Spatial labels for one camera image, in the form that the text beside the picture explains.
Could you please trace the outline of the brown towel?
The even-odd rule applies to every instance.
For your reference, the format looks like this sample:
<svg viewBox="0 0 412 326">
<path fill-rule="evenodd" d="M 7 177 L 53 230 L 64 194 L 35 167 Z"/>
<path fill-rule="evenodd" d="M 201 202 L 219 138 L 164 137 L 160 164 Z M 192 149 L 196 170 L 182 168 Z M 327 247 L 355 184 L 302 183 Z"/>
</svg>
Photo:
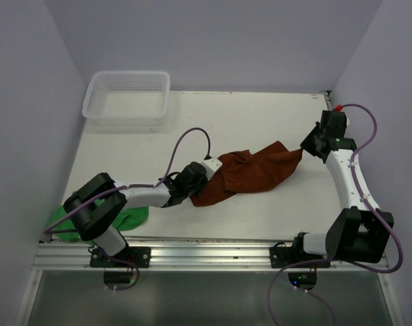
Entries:
<svg viewBox="0 0 412 326">
<path fill-rule="evenodd" d="M 268 192 L 288 179 L 303 156 L 301 148 L 289 151 L 276 141 L 257 153 L 233 151 L 219 156 L 220 170 L 198 195 L 190 196 L 196 207 L 212 206 L 237 194 Z"/>
</svg>

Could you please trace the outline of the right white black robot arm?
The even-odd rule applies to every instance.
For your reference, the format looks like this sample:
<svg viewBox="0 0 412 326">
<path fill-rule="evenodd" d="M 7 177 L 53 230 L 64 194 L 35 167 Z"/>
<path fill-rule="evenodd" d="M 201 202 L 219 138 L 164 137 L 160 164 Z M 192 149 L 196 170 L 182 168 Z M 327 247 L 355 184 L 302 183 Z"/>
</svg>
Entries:
<svg viewBox="0 0 412 326">
<path fill-rule="evenodd" d="M 291 249 L 297 266 L 307 266 L 316 256 L 344 261 L 378 263 L 394 225 L 391 213 L 382 211 L 370 195 L 362 175 L 354 139 L 346 138 L 348 119 L 340 111 L 323 111 L 320 121 L 302 141 L 301 148 L 320 158 L 330 172 L 341 212 L 323 234 L 300 233 Z"/>
</svg>

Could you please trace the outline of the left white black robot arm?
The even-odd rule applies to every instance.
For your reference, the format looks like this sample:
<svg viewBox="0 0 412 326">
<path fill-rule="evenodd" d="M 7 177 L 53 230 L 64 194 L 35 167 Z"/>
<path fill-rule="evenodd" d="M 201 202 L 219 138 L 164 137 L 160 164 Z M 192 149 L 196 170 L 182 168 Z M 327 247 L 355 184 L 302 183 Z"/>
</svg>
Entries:
<svg viewBox="0 0 412 326">
<path fill-rule="evenodd" d="M 167 208 L 200 192 L 210 179 L 204 164 L 192 162 L 175 177 L 155 184 L 118 184 L 108 173 L 99 173 L 63 204 L 80 238 L 93 242 L 107 261 L 120 267 L 130 257 L 127 242 L 113 222 L 124 208 Z"/>
</svg>

